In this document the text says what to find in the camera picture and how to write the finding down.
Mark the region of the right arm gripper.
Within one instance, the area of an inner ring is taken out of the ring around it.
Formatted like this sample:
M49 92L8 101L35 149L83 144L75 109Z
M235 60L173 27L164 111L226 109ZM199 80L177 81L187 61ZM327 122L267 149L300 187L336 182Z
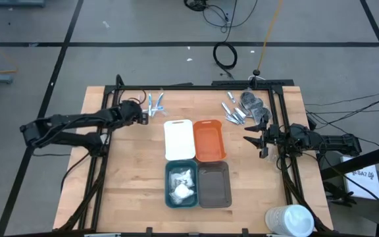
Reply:
M244 136L243 138L249 143L253 144L257 149L261 149L259 157L265 159L268 156L267 144L277 144L277 140L280 137L280 127L276 124L271 124L268 128L265 128L261 124L255 126L245 127L244 130L250 132L262 132L260 138L252 138L249 136Z

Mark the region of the white labelled box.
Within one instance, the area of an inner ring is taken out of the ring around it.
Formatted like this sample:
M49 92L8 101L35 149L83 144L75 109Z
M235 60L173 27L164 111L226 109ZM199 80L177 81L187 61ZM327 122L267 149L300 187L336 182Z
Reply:
M379 179L375 165L371 165L357 171L349 172L345 175L347 179L344 178L343 181L345 185L345 191L347 193L352 192L352 196L355 198L375 200L375 198L367 191L349 180L352 179L360 186L363 186L365 189L372 192L379 199Z

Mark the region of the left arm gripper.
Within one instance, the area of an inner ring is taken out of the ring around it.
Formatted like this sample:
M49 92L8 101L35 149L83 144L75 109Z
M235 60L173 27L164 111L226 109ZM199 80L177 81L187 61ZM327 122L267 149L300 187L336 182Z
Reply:
M124 100L120 103L122 126L130 126L133 123L147 125L149 115L147 110L142 110L140 105L132 100Z

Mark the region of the teal plastic bin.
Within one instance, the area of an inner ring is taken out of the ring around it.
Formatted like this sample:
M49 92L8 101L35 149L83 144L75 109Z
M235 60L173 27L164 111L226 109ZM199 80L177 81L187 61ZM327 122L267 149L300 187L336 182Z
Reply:
M192 171L192 178L195 182L195 186L190 189L194 191L194 195L187 197L181 204L175 204L170 197L170 193L174 191L169 184L169 175L172 172L182 172L184 170L190 169ZM165 167L165 203L169 208L192 208L198 205L198 195L197 195L197 163L193 160L177 160L169 161Z

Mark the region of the orange plastic bin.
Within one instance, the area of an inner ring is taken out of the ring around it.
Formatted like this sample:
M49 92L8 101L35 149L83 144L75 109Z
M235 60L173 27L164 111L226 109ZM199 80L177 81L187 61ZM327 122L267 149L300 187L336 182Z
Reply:
M195 157L200 162L222 161L226 157L219 120L200 120L193 125Z

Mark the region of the translucent grey plastic bin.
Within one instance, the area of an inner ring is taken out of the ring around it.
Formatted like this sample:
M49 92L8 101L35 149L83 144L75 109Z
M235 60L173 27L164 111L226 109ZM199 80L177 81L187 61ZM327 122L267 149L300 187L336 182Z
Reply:
M202 208L226 208L232 204L228 164L224 161L200 163L198 198Z

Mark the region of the black knob stand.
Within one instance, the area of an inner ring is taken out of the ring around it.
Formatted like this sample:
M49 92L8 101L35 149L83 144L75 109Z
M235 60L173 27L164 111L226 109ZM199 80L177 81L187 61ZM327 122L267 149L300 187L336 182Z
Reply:
M259 69L255 69L253 71L253 75L252 75L252 77L250 79L250 82L251 82L251 86L254 87L254 88L256 88L258 86L259 81L263 81L264 80L264 78L260 77L260 73L261 72L260 72Z

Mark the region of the black disc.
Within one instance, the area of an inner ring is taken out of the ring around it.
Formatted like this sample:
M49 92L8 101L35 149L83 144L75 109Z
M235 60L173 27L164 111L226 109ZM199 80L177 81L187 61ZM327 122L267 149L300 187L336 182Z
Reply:
M255 107L251 110L255 124L260 124L262 120L268 121L272 118L272 113L266 107Z
M254 115L258 111L263 109L263 101L259 98L254 98L245 103L245 108Z
M251 92L243 92L240 96L240 101L242 105L247 109L258 104L259 102L255 95Z

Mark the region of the grey floor plate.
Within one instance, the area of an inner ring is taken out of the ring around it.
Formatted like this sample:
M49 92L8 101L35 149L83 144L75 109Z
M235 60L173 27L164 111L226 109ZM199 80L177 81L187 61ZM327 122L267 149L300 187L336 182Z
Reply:
M44 7L45 6L45 0L0 0L0 6Z

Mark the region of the black metal beam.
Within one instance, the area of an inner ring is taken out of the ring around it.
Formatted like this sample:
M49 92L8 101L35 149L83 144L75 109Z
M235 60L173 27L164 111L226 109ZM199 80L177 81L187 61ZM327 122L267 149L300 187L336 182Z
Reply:
M322 180L328 180L378 163L379 149L323 169L320 172L321 178Z

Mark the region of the white plastic bin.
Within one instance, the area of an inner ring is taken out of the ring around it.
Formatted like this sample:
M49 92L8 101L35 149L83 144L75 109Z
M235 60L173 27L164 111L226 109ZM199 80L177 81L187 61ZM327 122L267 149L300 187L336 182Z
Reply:
M165 158L168 161L193 159L195 142L193 123L189 119L164 123Z

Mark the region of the white plastic cup stack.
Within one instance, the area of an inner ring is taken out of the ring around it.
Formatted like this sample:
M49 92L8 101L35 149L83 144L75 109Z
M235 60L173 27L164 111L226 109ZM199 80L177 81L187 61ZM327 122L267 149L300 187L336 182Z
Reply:
M315 228L311 212L302 205L273 207L265 214L268 229L275 234L308 237Z

